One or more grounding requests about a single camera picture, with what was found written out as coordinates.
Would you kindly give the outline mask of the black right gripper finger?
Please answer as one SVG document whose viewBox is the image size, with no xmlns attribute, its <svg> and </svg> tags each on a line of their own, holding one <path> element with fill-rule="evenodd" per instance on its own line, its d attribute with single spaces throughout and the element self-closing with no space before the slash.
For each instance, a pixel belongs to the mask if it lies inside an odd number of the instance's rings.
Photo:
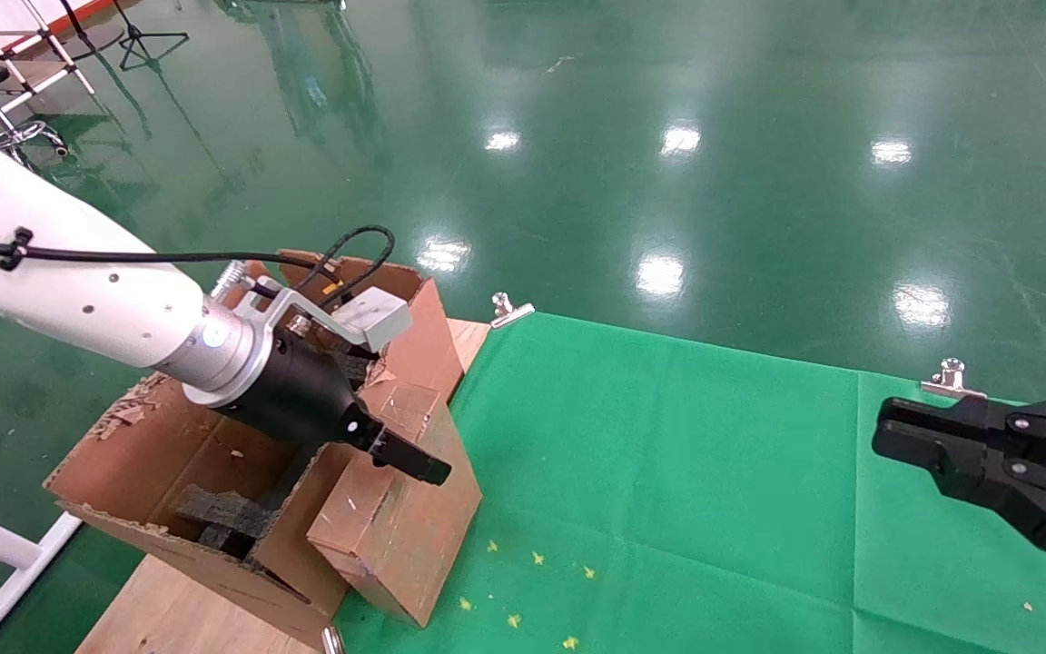
<svg viewBox="0 0 1046 654">
<path fill-rule="evenodd" d="M 1011 405 L 968 396 L 950 407 L 910 399 L 885 399 L 877 422 L 901 423 L 959 438 L 979 441 L 993 450 L 1028 460 L 1046 460 L 1046 401 Z"/>
<path fill-rule="evenodd" d="M 952 500 L 996 513 L 1046 551 L 1046 467 L 954 436 L 874 436 L 877 455 L 914 465 Z"/>
</svg>

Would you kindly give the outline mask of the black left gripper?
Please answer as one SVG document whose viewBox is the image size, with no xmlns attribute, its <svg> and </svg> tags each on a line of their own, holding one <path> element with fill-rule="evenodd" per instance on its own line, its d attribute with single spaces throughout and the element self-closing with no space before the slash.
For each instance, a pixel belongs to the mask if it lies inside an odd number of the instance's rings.
<svg viewBox="0 0 1046 654">
<path fill-rule="evenodd" d="M 451 464 L 385 427 L 354 393 L 351 382 L 328 353 L 285 330 L 274 334 L 264 369 L 248 389 L 217 406 L 217 413 L 290 444 L 349 444 L 373 463 L 411 479 L 440 487 Z"/>
</svg>

